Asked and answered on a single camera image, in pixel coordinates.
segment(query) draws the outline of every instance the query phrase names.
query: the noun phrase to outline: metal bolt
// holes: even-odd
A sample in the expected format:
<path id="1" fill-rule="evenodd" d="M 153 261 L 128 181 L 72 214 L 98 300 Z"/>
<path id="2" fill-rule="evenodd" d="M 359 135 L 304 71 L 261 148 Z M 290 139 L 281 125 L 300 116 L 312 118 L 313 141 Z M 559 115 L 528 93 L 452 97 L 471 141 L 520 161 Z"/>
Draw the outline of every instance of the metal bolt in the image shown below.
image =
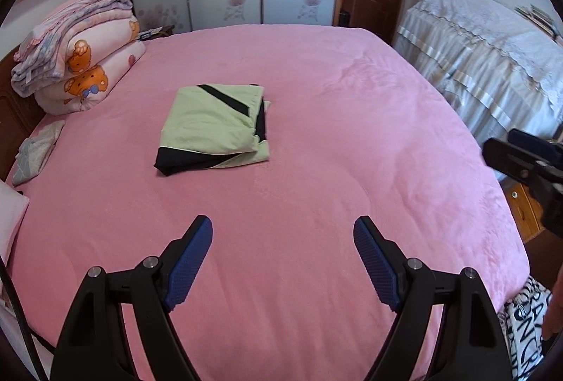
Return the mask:
<path id="1" fill-rule="evenodd" d="M 97 278 L 102 273 L 101 267 L 92 267 L 88 270 L 88 276 L 91 278 Z"/>
<path id="2" fill-rule="evenodd" d="M 157 265 L 158 265 L 158 257 L 154 257 L 153 255 L 143 260 L 143 267 L 145 268 L 154 268 Z"/>
<path id="3" fill-rule="evenodd" d="M 424 265 L 422 261 L 420 259 L 417 259 L 416 257 L 412 257 L 409 260 L 407 260 L 406 264 L 413 270 L 420 270 Z"/>
<path id="4" fill-rule="evenodd" d="M 464 268 L 463 273 L 465 273 L 465 276 L 467 276 L 470 280 L 474 280 L 478 276 L 477 271 L 471 267 Z"/>

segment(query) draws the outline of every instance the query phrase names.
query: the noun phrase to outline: pink bedspread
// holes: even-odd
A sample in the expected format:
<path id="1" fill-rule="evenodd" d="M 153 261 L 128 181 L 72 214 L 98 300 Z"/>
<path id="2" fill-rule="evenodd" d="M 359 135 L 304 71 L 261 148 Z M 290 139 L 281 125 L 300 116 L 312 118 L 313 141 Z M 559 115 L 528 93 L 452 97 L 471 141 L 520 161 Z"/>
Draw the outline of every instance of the pink bedspread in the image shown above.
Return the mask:
<path id="1" fill-rule="evenodd" d="M 266 88 L 271 160 L 165 178 L 153 163 L 176 90 L 209 82 Z M 203 381 L 364 379 L 393 320 L 353 243 L 364 214 L 431 268 L 477 268 L 497 308 L 529 273 L 468 130 L 363 30 L 236 26 L 150 42 L 105 101 L 67 117 L 44 170 L 21 189 L 31 202 L 12 274 L 51 343 L 88 268 L 132 268 L 198 214 L 211 218 L 209 254 L 172 313 Z M 415 376 L 437 329 L 436 313 Z"/>

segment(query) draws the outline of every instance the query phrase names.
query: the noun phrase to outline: blue textured pad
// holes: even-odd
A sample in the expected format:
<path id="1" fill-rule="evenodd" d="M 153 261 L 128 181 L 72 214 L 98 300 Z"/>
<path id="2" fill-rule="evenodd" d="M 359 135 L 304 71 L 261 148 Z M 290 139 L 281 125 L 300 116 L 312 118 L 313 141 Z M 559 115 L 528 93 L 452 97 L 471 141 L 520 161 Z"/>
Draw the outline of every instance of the blue textured pad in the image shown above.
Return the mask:
<path id="1" fill-rule="evenodd" d="M 213 226 L 206 218 L 168 276 L 168 293 L 164 297 L 168 311 L 186 299 L 212 239 Z"/>
<path id="2" fill-rule="evenodd" d="M 396 312 L 401 305 L 396 274 L 361 219 L 354 224 L 354 243 L 379 299 Z"/>

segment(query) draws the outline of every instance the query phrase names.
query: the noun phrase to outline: orange cartoon bear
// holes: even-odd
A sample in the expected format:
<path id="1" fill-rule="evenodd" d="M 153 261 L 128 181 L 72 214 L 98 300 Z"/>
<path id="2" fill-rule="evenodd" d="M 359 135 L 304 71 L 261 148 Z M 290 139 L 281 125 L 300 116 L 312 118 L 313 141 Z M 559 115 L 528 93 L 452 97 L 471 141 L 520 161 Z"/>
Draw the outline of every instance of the orange cartoon bear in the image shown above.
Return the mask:
<path id="1" fill-rule="evenodd" d="M 130 20 L 129 27 L 131 29 L 130 41 L 134 42 L 134 40 L 137 39 L 137 36 L 139 36 L 139 32 L 141 31 L 141 26 L 139 25 L 139 22 L 137 22 L 136 20 Z"/>
<path id="2" fill-rule="evenodd" d="M 88 70 L 92 60 L 92 49 L 86 40 L 78 40 L 74 44 L 72 56 L 67 60 L 69 71 L 75 75 Z"/>
<path id="3" fill-rule="evenodd" d="M 95 65 L 90 70 L 85 71 L 80 76 L 74 76 L 65 82 L 64 90 L 70 95 L 79 96 L 85 100 L 90 94 L 105 92 L 108 89 L 108 77 L 99 65 Z"/>

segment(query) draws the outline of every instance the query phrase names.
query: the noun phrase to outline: white pillow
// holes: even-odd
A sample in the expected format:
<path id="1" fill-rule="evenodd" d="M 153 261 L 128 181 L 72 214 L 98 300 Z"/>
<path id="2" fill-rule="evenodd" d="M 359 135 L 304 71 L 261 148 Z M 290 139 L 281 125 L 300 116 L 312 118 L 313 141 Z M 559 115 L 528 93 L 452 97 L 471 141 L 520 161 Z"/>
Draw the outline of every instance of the white pillow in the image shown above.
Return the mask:
<path id="1" fill-rule="evenodd" d="M 28 204 L 29 198 L 0 180 L 0 256 L 5 264 Z"/>

